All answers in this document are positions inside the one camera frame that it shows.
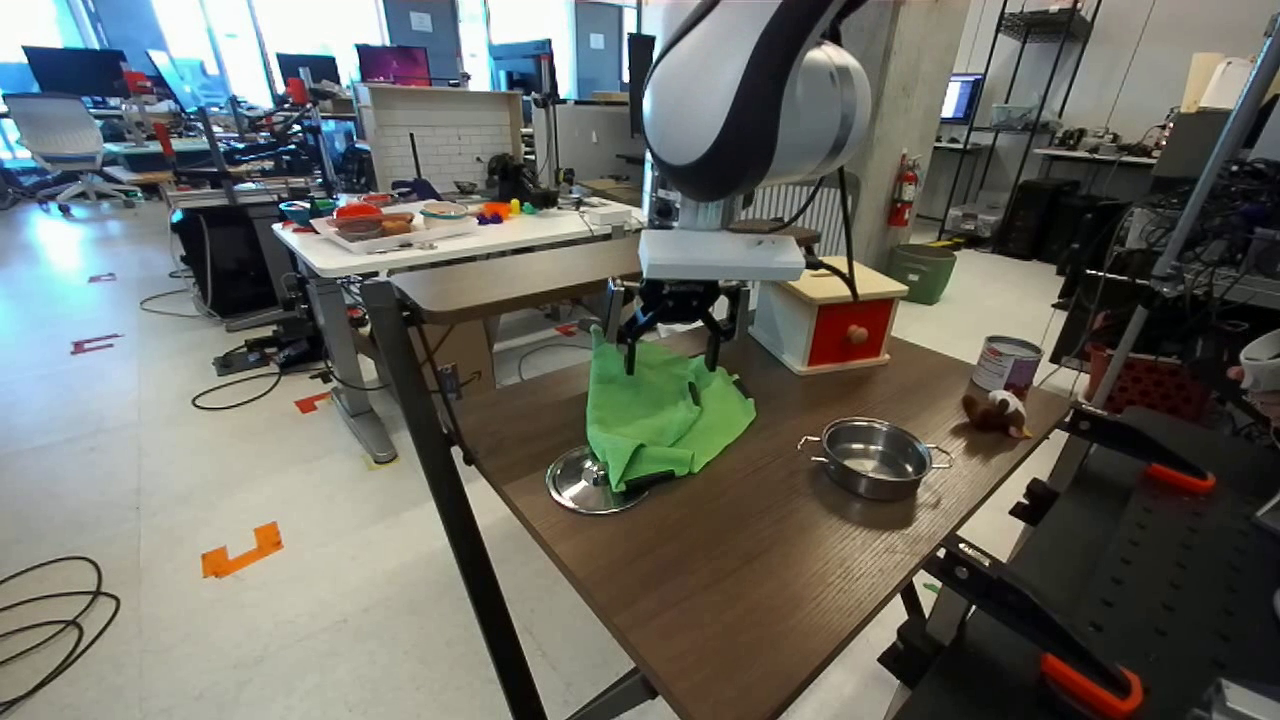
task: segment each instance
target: gray floor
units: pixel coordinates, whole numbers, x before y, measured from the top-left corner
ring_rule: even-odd
[[[325,390],[287,377],[241,411],[193,411],[213,356],[241,343],[195,313],[166,270],[177,242],[163,206],[82,206],[76,218],[15,206],[0,214],[0,576],[46,555],[94,555],[122,610],[114,626],[22,720],[200,720],[200,717],[504,717],[494,674],[460,590],[420,466],[373,462]],[[937,309],[903,305],[897,330],[975,358],[991,330],[1042,337],[1056,277],[1048,265],[963,252]],[[71,341],[111,337],[71,356]],[[579,341],[548,330],[504,343],[506,381],[582,358]],[[395,445],[395,407],[375,396]],[[963,536],[1008,549],[1008,493],[1042,471],[1037,453]],[[494,573],[550,717],[569,717],[627,667],[627,657],[559,573],[469,476]],[[275,519],[283,550],[231,580],[202,580],[200,550],[249,549]],[[82,583],[69,573],[2,583],[22,590]],[[0,633],[31,610],[0,610]],[[884,717],[897,684],[876,667],[898,610],[881,620],[790,705],[786,717]],[[0,667],[10,694],[41,667]]]

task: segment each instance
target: trash can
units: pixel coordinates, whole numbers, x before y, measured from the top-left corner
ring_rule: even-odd
[[[912,305],[937,305],[952,278],[955,252],[932,242],[890,246],[886,277],[909,284]]]

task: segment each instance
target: green cloth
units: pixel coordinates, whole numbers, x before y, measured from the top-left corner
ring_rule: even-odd
[[[588,445],[613,493],[642,476],[693,476],[706,466],[755,419],[722,367],[676,356],[665,343],[637,346],[627,377],[623,346],[597,337],[588,385]]]

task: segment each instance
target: chair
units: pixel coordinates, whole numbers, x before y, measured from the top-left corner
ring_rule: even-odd
[[[71,199],[137,203],[139,186],[102,174],[102,135],[80,97],[10,92],[2,97],[21,145],[53,170],[41,203],[69,211]]]

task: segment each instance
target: metal pot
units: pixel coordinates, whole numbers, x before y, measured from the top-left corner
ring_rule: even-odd
[[[837,485],[871,505],[912,498],[932,466],[928,445],[876,414],[830,419],[824,436],[800,445],[821,445],[813,462],[824,462]]]

